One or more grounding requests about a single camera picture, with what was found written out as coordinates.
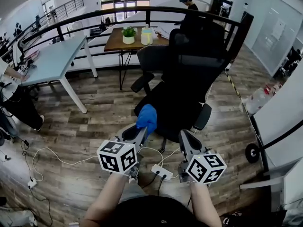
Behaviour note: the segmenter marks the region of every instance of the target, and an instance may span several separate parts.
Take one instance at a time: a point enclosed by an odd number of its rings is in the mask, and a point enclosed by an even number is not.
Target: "black office chair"
[[[138,51],[143,75],[132,85],[134,92],[144,88],[147,96],[135,107],[138,116],[142,107],[151,104],[157,111],[155,132],[164,137],[160,152],[164,152],[166,139],[179,142],[182,129],[202,130],[207,124],[211,107],[205,95],[227,63],[224,49],[224,29],[207,22],[191,38],[180,30],[173,30],[169,46],[147,46]],[[161,70],[162,82],[152,91],[148,83],[154,75],[148,71]]]

